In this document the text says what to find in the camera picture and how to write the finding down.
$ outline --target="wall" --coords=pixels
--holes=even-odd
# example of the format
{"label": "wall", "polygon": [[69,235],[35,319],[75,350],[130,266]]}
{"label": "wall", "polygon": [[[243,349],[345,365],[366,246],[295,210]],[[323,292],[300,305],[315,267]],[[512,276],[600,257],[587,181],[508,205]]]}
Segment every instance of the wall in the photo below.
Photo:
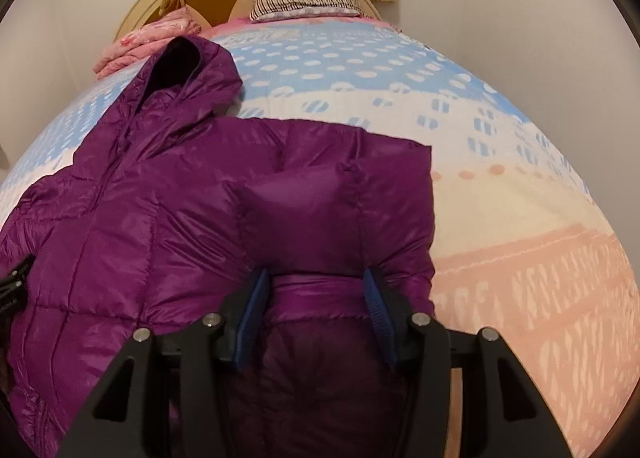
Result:
{"label": "wall", "polygon": [[640,272],[640,48],[613,1],[399,0],[382,12],[546,133]]}
{"label": "wall", "polygon": [[91,85],[91,67],[136,0],[15,0],[0,22],[0,181]]}

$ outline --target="metal bolt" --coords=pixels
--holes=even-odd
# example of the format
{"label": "metal bolt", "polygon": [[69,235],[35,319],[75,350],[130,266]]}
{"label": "metal bolt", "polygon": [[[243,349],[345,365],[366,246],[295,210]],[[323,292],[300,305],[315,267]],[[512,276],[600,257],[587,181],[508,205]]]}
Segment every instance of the metal bolt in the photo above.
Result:
{"label": "metal bolt", "polygon": [[416,312],[411,316],[411,322],[415,326],[427,326],[431,322],[431,317],[424,312]]}
{"label": "metal bolt", "polygon": [[500,334],[498,334],[498,332],[494,328],[487,327],[482,328],[482,337],[484,337],[488,341],[493,342],[500,339]]}
{"label": "metal bolt", "polygon": [[133,339],[142,343],[151,337],[151,330],[148,328],[138,328],[135,332],[133,332]]}
{"label": "metal bolt", "polygon": [[202,318],[202,323],[209,328],[218,326],[222,323],[222,316],[219,313],[208,313]]}

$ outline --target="bed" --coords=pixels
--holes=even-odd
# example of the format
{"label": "bed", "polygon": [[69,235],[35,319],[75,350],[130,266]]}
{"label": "bed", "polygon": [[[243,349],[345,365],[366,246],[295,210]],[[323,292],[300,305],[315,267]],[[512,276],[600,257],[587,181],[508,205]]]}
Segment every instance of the bed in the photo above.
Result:
{"label": "bed", "polygon": [[[152,21],[139,0],[116,37]],[[576,458],[590,456],[640,376],[640,295],[615,234],[562,153],[513,104],[461,66],[379,21],[251,24],[250,0],[188,0],[244,81],[238,117],[343,123],[433,146],[436,266],[446,326],[494,326],[512,346]],[[140,69],[78,96],[0,187],[0,225],[73,152]]]}

